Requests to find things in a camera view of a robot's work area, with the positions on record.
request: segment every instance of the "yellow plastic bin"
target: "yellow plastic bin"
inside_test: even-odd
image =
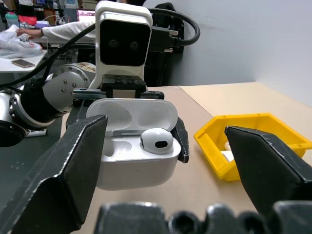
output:
[[[221,153],[228,141],[224,134],[228,125],[275,134],[300,157],[312,149],[311,141],[271,114],[216,116],[195,133],[194,138],[217,176],[225,181],[240,180],[235,161],[229,162]]]

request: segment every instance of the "white earbud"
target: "white earbud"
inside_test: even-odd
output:
[[[141,147],[147,152],[163,155],[172,151],[174,138],[172,134],[163,128],[151,128],[141,135]]]

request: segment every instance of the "camera lens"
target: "camera lens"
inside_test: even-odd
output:
[[[111,47],[111,48],[116,48],[119,46],[119,43],[118,41],[116,41],[115,39],[112,39],[108,42],[108,45]]]
[[[130,48],[132,50],[138,50],[138,43],[136,41],[130,43]]]

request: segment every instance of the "beige tabletop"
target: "beige tabletop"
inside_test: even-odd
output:
[[[96,188],[87,220],[75,234],[93,233],[100,206],[110,202],[156,202],[164,208],[167,217],[174,212],[188,210],[203,218],[206,207],[216,202],[227,204],[235,213],[254,211],[241,182],[219,180],[203,159],[193,138],[212,116],[270,112],[312,139],[309,132],[312,123],[308,121],[312,119],[312,109],[258,83],[157,87],[151,90],[162,91],[183,119],[189,133],[189,163],[178,162],[172,178],[157,187],[124,191]]]

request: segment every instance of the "laptop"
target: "laptop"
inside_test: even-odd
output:
[[[95,10],[77,9],[77,21],[78,22],[95,22],[96,12]]]

